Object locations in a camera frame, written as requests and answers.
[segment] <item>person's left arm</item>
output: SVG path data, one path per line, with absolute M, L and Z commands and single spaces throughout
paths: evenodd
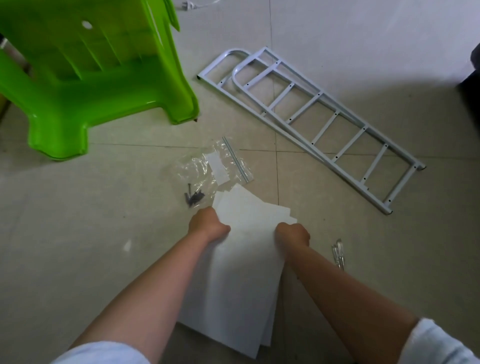
M 114 341 L 130 345 L 157 363 L 201 253 L 229 231 L 230 226 L 218 220 L 212 207 L 199 210 L 189 223 L 188 234 L 115 297 L 71 348 Z

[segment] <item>stack of white boards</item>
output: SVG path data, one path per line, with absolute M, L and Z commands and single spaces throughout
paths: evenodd
M 231 226 L 202 254 L 178 321 L 251 358 L 270 346 L 284 258 L 275 227 L 294 224 L 290 209 L 263 202 L 239 184 L 217 192 L 213 207 Z

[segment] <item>person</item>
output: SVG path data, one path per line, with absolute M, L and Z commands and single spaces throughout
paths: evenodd
M 229 232 L 212 207 L 200 209 L 187 235 L 115 297 L 53 363 L 157 363 L 202 251 Z M 419 319 L 311 249 L 302 225 L 280 223 L 275 236 L 286 263 L 358 363 L 480 364 L 433 321 Z

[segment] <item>pile of screws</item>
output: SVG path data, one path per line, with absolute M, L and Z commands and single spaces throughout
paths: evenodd
M 333 259 L 335 264 L 341 269 L 345 270 L 345 261 L 343 258 L 343 243 L 342 239 L 338 239 L 335 244 L 332 245 Z
M 187 201 L 188 207 L 196 205 L 204 197 L 205 194 L 202 192 L 202 190 L 195 191 L 192 194 L 192 184 L 188 184 L 188 193 L 185 192 L 185 200 Z

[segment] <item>person's left hand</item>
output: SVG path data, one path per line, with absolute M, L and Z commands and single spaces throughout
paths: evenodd
M 209 242 L 221 239 L 230 232 L 230 226 L 218 220 L 215 209 L 211 206 L 201 208 L 188 224 L 188 233 L 204 234 Z

